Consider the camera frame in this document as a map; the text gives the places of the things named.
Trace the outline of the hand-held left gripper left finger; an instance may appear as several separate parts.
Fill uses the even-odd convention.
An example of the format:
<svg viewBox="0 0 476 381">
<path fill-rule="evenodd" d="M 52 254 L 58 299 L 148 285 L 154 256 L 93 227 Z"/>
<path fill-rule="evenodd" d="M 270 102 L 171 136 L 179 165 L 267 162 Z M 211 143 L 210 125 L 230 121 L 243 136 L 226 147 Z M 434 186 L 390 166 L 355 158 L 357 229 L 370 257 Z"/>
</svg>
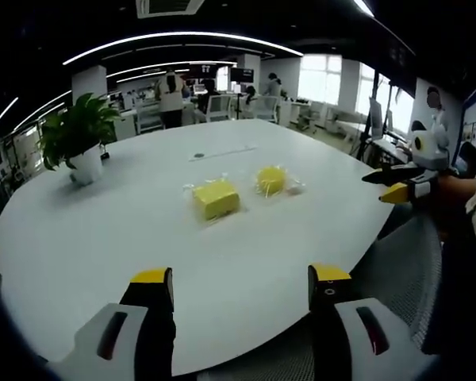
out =
<svg viewBox="0 0 476 381">
<path fill-rule="evenodd" d="M 118 303 L 102 307 L 75 334 L 59 362 L 62 380 L 169 380 L 176 326 L 172 269 L 136 274 Z"/>
</svg>

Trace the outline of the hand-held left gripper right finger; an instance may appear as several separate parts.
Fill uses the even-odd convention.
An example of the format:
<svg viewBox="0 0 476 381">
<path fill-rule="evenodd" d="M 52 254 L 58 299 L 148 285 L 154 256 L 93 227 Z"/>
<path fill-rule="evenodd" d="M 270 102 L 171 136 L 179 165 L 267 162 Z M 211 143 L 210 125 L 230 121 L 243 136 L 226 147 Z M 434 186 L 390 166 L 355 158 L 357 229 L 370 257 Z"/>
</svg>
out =
<svg viewBox="0 0 476 381">
<path fill-rule="evenodd" d="M 309 321 L 316 380 L 414 380 L 409 327 L 331 265 L 308 266 Z"/>
</svg>

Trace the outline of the person's right hand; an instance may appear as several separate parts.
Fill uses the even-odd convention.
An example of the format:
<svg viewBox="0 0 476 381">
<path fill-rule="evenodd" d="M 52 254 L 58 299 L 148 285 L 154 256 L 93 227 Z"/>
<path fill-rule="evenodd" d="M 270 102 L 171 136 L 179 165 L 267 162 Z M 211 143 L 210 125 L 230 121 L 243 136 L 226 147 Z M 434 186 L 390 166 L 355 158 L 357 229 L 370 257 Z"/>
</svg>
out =
<svg viewBox="0 0 476 381">
<path fill-rule="evenodd" d="M 453 175 L 438 178 L 437 199 L 445 208 L 463 210 L 475 193 L 476 179 L 460 179 Z"/>
</svg>

